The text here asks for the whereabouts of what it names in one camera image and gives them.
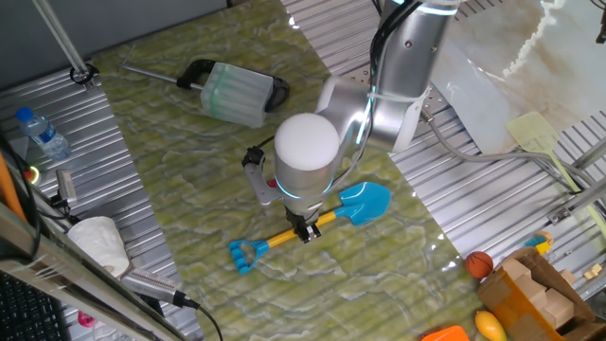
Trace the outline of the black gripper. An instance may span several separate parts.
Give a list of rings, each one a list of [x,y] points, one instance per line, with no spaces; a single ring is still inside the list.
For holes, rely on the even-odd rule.
[[[321,231],[316,224],[317,221],[312,220],[311,217],[305,218],[303,215],[298,215],[287,210],[286,220],[295,229],[295,234],[303,243],[308,243],[315,237],[321,236]]]

